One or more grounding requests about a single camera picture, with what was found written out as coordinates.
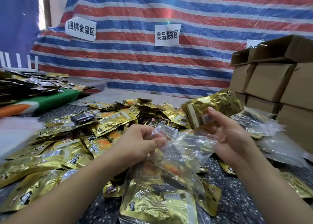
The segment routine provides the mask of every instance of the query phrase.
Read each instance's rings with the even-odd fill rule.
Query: stack of cardboard boxes
[[[233,53],[230,87],[247,107],[277,114],[286,134],[313,153],[313,40],[290,35]]]

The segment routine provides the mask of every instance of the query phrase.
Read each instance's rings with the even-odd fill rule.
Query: speckled countertop
[[[42,114],[39,119],[44,121],[59,118],[67,114],[81,110],[81,106],[64,105],[60,108]],[[254,206],[250,195],[237,177],[224,173],[219,163],[210,158],[206,167],[209,173],[205,175],[210,183],[222,190],[222,197],[216,217],[206,217],[205,223],[264,223],[264,219]],[[295,174],[313,188],[313,166],[299,168],[283,165],[280,169]],[[5,200],[16,184],[0,189],[0,203]],[[121,199],[104,199],[102,193],[94,200],[78,223],[116,223],[118,221]],[[0,220],[6,218],[8,213],[1,214]]]

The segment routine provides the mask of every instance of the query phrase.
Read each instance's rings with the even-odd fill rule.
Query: person's left hand
[[[123,159],[127,166],[134,165],[167,142],[166,138],[162,137],[144,140],[151,136],[153,132],[154,127],[148,125],[131,125],[112,149],[118,152],[119,158]]]

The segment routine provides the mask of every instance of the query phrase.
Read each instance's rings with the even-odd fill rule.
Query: red white and blue tarp
[[[65,21],[97,22],[96,41]],[[181,23],[179,45],[154,46],[154,25]],[[313,0],[68,0],[61,24],[35,39],[39,69],[101,79],[109,88],[198,97],[229,86],[231,54],[247,40],[313,38]]]

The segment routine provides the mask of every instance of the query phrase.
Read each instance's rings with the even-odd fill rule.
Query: white paper sign
[[[256,46],[260,43],[264,42],[264,40],[253,40],[248,39],[247,40],[247,47],[246,48],[256,48]]]
[[[155,46],[179,45],[182,24],[162,24],[154,26]]]
[[[80,39],[96,41],[96,30],[96,22],[78,16],[65,23],[65,33]]]

